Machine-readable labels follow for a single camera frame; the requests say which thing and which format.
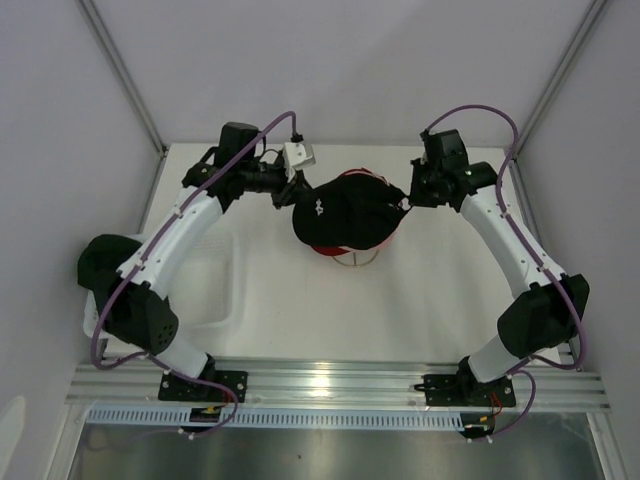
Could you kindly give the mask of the dark green baseball cap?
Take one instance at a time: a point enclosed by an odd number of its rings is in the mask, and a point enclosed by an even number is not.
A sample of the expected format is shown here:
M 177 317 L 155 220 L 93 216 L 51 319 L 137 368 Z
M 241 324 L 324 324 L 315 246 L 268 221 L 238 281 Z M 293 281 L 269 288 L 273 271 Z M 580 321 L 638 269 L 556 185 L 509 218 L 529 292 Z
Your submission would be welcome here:
M 77 261 L 77 283 L 92 290 L 99 275 L 115 271 L 142 245 L 138 240 L 116 234 L 101 234 L 92 239 Z

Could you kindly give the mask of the pink baseball cap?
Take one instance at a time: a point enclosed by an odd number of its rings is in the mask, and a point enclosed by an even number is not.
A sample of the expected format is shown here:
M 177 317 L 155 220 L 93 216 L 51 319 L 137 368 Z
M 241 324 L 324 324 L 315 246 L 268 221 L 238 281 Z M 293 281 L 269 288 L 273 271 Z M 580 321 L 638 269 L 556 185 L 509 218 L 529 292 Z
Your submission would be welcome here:
M 345 247 L 359 251 L 378 251 L 394 238 L 406 211 L 404 192 L 381 176 L 366 168 L 343 172 L 349 192 L 353 194 L 356 238 Z

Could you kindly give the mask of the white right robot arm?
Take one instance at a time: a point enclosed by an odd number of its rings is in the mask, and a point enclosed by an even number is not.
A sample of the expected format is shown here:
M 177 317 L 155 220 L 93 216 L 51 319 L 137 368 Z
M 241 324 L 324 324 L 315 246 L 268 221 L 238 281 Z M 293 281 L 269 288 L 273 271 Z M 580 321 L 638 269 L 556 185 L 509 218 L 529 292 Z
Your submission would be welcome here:
M 424 155 L 412 161 L 410 202 L 447 205 L 480 235 L 509 285 L 513 302 L 497 320 L 496 335 L 463 358 L 453 374 L 426 374 L 415 390 L 430 407 L 513 407 L 509 379 L 536 354 L 579 333 L 590 287 L 551 260 L 522 222 L 508 211 L 499 175 L 471 163 L 456 130 L 421 134 Z

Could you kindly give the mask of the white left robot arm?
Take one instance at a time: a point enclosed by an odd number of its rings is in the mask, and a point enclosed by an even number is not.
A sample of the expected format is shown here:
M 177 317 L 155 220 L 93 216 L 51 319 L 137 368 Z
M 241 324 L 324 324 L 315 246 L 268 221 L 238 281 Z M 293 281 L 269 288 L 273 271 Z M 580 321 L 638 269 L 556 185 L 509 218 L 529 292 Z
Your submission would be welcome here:
M 147 358 L 194 400 L 220 394 L 237 401 L 228 386 L 217 382 L 213 357 L 184 336 L 169 290 L 190 250 L 244 193 L 271 194 L 282 206 L 304 185 L 301 171 L 315 159 L 298 130 L 292 130 L 274 163 L 262 159 L 268 134 L 295 118 L 286 112 L 264 129 L 225 124 L 218 142 L 187 170 L 171 210 L 148 238 L 103 234 L 85 248 L 78 282 L 92 294 L 98 313 L 90 346 L 97 369 Z

